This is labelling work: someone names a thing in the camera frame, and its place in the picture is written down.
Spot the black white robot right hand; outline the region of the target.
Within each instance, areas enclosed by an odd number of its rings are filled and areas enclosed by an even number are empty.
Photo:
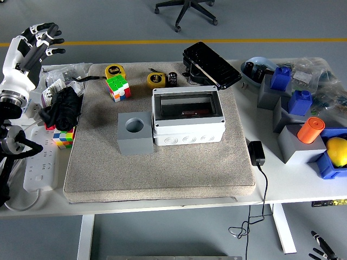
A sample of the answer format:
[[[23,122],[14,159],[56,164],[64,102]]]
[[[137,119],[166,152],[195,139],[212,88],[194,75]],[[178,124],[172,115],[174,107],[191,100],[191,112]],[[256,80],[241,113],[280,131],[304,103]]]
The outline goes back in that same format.
[[[317,248],[313,248],[314,252],[318,253],[324,259],[329,259],[329,260],[339,259],[338,256],[334,253],[334,251],[330,248],[328,243],[319,234],[317,234],[315,231],[311,231],[311,235],[317,241],[318,245],[321,248],[321,250]]]

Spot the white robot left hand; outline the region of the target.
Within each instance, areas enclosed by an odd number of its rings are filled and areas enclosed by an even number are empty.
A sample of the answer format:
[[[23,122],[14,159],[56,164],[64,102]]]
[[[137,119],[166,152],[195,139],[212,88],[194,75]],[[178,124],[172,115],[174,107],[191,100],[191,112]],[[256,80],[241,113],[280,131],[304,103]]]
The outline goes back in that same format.
[[[54,54],[63,54],[62,48],[52,48],[64,39],[55,23],[41,23],[28,27],[14,37],[9,45],[3,65],[4,80],[1,90],[10,90],[23,96],[37,88],[42,61]]]

